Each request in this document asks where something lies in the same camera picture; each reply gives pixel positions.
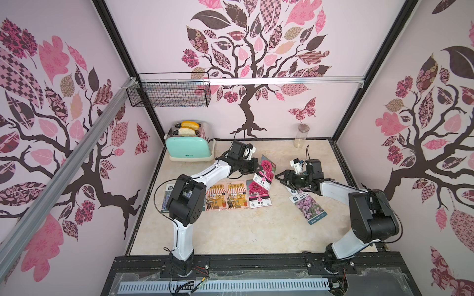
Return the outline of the pink flower packet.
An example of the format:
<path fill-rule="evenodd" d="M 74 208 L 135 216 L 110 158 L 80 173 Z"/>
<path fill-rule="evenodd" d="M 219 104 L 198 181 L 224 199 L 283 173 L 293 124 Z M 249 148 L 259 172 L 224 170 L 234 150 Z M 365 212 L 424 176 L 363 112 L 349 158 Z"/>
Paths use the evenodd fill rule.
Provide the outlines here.
<path fill-rule="evenodd" d="M 262 155 L 261 168 L 254 174 L 253 181 L 261 188 L 269 191 L 274 180 L 276 164 L 265 155 Z"/>
<path fill-rule="evenodd" d="M 248 189 L 249 207 L 251 209 L 269 207 L 272 205 L 268 190 L 253 180 L 247 180 L 246 185 Z"/>

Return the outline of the sunflower shop packet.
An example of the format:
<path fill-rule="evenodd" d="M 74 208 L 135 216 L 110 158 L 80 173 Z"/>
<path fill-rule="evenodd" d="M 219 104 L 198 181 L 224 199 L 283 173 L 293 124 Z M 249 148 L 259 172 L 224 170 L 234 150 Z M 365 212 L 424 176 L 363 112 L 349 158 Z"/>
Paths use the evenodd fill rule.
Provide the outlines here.
<path fill-rule="evenodd" d="M 225 184 L 216 184 L 206 192 L 206 211 L 218 211 L 227 209 L 227 187 Z"/>
<path fill-rule="evenodd" d="M 249 207 L 247 187 L 244 182 L 233 182 L 227 184 L 227 207 L 230 210 L 244 209 Z"/>

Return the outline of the purple flower packet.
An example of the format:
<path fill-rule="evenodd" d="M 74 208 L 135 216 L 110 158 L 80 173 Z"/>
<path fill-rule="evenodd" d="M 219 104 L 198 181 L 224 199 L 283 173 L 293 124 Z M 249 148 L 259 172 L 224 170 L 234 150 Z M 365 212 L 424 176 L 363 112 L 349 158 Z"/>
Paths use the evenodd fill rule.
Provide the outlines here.
<path fill-rule="evenodd" d="M 327 212 L 307 192 L 292 195 L 289 200 L 300 210 L 310 225 L 316 224 L 327 216 Z"/>
<path fill-rule="evenodd" d="M 291 189 L 290 187 L 286 187 L 286 189 L 292 196 L 296 196 L 299 194 L 299 191 L 296 189 Z"/>

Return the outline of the lavender packet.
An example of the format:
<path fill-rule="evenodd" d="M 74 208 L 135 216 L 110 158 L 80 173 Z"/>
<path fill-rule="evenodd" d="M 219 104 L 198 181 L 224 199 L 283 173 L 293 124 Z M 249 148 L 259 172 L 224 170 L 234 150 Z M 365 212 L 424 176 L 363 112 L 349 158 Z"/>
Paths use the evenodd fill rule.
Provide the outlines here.
<path fill-rule="evenodd" d="M 169 213 L 169 210 L 167 209 L 167 203 L 170 199 L 173 188 L 174 188 L 174 184 L 172 184 L 172 183 L 167 183 L 166 186 L 165 186 L 165 194 L 164 194 L 164 198 L 163 198 L 163 201 L 162 201 L 162 207 L 161 207 L 161 212 L 162 213 Z"/>

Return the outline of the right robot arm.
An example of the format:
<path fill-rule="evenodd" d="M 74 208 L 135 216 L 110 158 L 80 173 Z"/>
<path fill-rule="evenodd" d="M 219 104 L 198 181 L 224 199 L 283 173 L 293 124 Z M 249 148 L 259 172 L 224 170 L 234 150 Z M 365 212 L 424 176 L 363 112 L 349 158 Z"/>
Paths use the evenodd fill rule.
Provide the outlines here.
<path fill-rule="evenodd" d="M 329 273 L 339 273 L 360 251 L 399 234 L 401 224 L 383 191 L 359 189 L 325 178 L 318 159 L 294 159 L 290 165 L 291 170 L 275 175 L 281 184 L 295 191 L 332 198 L 349 207 L 351 229 L 325 249 L 323 264 Z"/>

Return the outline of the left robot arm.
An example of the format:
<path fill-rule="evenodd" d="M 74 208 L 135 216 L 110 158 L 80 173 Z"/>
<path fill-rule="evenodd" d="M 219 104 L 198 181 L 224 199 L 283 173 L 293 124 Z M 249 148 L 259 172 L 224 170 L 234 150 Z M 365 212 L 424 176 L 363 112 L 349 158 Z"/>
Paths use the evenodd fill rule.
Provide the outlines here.
<path fill-rule="evenodd" d="M 252 144 L 233 141 L 230 149 L 211 166 L 195 175 L 182 174 L 175 180 L 167 210 L 174 226 L 170 261 L 177 275 L 187 276 L 192 272 L 193 227 L 203 211 L 207 190 L 235 172 L 250 175 L 261 170 L 258 158 L 253 156 L 255 151 Z"/>

